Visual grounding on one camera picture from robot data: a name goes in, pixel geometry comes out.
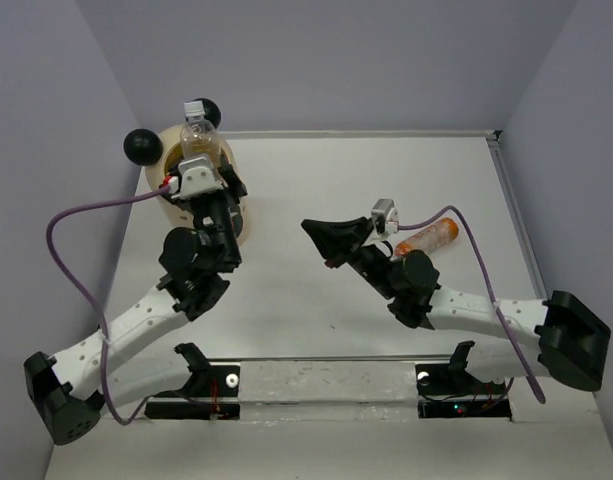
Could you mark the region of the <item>clear bottle white cap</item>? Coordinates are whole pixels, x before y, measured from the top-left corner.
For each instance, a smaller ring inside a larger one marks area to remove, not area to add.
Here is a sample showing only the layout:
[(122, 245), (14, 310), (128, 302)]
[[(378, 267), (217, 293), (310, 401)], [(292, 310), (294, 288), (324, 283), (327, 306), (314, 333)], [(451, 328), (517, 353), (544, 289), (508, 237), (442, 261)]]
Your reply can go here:
[(221, 161), (220, 135), (217, 127), (221, 111), (207, 98), (197, 98), (184, 103), (185, 123), (180, 133), (180, 145), (184, 159), (207, 155), (214, 168)]

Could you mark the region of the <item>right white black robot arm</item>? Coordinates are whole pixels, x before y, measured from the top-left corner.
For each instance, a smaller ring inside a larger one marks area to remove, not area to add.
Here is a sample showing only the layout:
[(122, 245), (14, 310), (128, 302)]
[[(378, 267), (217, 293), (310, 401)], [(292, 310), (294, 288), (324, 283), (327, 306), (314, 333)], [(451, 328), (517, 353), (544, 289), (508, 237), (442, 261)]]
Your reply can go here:
[(549, 376), (576, 390), (601, 389), (611, 330), (572, 293), (555, 290), (545, 300), (491, 300), (441, 285), (438, 270), (420, 250), (387, 257), (368, 218), (305, 219), (301, 227), (327, 267), (350, 266), (387, 300), (388, 310), (404, 326), (506, 340), (506, 362), (479, 365), (465, 357), (450, 363), (446, 379), (454, 390), (472, 390), (483, 375)]

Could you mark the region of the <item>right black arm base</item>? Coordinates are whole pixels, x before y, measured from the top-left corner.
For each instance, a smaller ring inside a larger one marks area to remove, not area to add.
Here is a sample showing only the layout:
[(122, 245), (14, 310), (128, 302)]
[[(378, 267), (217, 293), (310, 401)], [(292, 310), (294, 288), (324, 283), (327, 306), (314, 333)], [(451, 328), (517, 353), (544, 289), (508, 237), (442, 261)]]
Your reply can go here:
[(474, 346), (474, 341), (460, 342), (447, 362), (415, 366), (421, 419), (512, 418), (513, 382), (482, 382), (466, 371)]

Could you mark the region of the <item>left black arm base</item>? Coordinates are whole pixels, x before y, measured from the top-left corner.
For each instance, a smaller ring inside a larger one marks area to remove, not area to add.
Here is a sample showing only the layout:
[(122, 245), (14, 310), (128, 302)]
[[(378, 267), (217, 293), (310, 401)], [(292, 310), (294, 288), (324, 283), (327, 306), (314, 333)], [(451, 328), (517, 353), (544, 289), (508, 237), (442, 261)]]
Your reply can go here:
[(241, 365), (212, 362), (193, 343), (182, 343), (174, 352), (184, 358), (189, 374), (178, 390), (151, 397), (144, 409), (150, 420), (238, 420)]

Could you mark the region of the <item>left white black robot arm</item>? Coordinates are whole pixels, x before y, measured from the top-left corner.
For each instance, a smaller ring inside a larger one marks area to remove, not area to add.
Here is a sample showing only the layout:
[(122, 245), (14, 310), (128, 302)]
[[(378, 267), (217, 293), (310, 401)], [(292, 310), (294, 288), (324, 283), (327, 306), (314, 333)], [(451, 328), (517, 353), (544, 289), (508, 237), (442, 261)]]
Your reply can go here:
[(112, 374), (149, 345), (187, 326), (211, 310), (226, 293), (226, 275), (242, 263), (231, 215), (247, 189), (228, 161), (214, 166), (200, 155), (181, 161), (160, 186), (132, 197), (132, 202), (161, 197), (185, 208), (189, 227), (175, 227), (166, 235), (158, 258), (163, 276), (124, 313), (106, 319), (96, 300), (98, 329), (75, 345), (53, 354), (36, 352), (24, 364), (28, 396), (56, 446), (76, 441), (90, 432), (104, 413), (122, 424), (123, 400), (113, 388), (128, 386), (130, 402), (144, 403), (149, 395), (131, 380)]

